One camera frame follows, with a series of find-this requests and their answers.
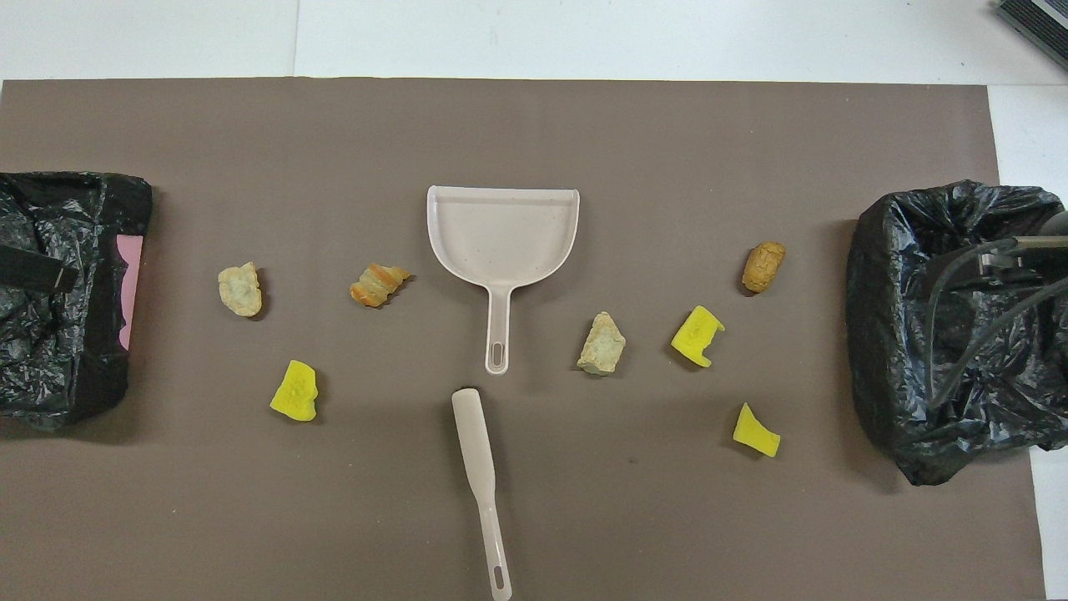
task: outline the pink object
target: pink object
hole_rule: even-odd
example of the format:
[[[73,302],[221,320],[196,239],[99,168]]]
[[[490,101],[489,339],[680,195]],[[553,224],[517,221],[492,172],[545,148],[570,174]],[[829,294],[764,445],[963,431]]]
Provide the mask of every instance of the pink object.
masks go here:
[[[124,349],[130,349],[130,325],[134,323],[134,297],[137,292],[137,275],[141,270],[141,242],[144,236],[129,236],[119,234],[115,236],[119,244],[119,254],[126,260],[126,274],[123,275],[122,305],[123,319],[126,326],[119,331],[119,344]]]

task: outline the toy food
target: toy food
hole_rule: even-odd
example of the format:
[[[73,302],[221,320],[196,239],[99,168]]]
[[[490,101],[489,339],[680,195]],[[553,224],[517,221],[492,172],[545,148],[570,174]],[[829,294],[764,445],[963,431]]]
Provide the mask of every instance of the toy food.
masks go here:
[[[242,318],[251,318],[263,309],[256,266],[249,260],[240,267],[219,271],[219,297],[222,304]]]
[[[360,281],[348,286],[348,292],[365,306],[378,307],[409,276],[411,273],[400,267],[383,267],[372,263],[360,274]]]
[[[298,361],[290,361],[282,385],[270,401],[270,409],[297,422],[311,422],[315,417],[315,370]]]
[[[716,333],[725,330],[716,316],[697,305],[671,339],[671,346],[691,362],[701,367],[708,367],[712,362],[705,359],[702,353],[712,344]]]
[[[615,364],[619,362],[626,345],[627,339],[619,334],[612,316],[601,312],[594,318],[577,365],[594,376],[608,376],[615,371]]]
[[[785,246],[778,241],[761,241],[749,253],[745,270],[741,274],[742,285],[756,294],[768,289],[785,257]]]
[[[738,425],[735,426],[735,442],[753,447],[768,457],[775,457],[775,454],[779,453],[780,439],[779,434],[768,430],[756,421],[753,410],[749,409],[749,404],[741,406]]]

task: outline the yellow sponge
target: yellow sponge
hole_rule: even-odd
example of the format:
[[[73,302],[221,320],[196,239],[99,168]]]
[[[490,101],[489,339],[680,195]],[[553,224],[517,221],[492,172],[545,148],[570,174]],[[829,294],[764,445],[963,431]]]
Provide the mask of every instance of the yellow sponge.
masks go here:
[[[712,337],[716,336],[716,333],[725,330],[716,316],[697,305],[690,313],[690,317],[682,322],[682,328],[678,329],[675,337],[671,339],[671,346],[691,362],[701,367],[708,367],[712,365],[712,362],[705,359],[703,353],[712,344]]]
[[[270,409],[297,422],[311,422],[315,417],[315,397],[318,396],[315,370],[298,361],[290,361]]]
[[[735,442],[753,447],[768,457],[775,457],[779,453],[779,441],[781,437],[764,427],[756,421],[753,410],[749,409],[749,404],[741,406],[741,413],[738,414],[738,425],[735,426]]]

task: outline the beige rock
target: beige rock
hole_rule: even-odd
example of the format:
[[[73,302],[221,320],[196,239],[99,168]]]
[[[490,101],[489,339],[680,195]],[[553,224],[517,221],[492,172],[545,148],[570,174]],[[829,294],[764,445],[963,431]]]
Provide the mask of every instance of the beige rock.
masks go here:
[[[786,258],[786,247],[778,241],[763,241],[750,251],[745,259],[745,270],[741,274],[741,283],[754,294],[759,294],[771,287],[771,282],[779,272],[779,266]]]
[[[240,267],[219,271],[219,296],[222,304],[242,318],[251,318],[263,309],[260,279],[251,260]]]
[[[594,376],[608,376],[615,371],[615,364],[626,346],[627,339],[619,334],[612,316],[601,312],[594,318],[577,365]]]

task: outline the rock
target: rock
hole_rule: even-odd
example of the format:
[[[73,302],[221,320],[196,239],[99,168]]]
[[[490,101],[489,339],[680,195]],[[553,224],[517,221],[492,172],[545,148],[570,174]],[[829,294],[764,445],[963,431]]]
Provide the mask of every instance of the rock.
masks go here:
[[[626,345],[627,339],[619,334],[612,316],[601,312],[594,318],[594,326],[586,336],[586,344],[582,346],[577,365],[594,376],[608,376],[615,371],[615,365]]]

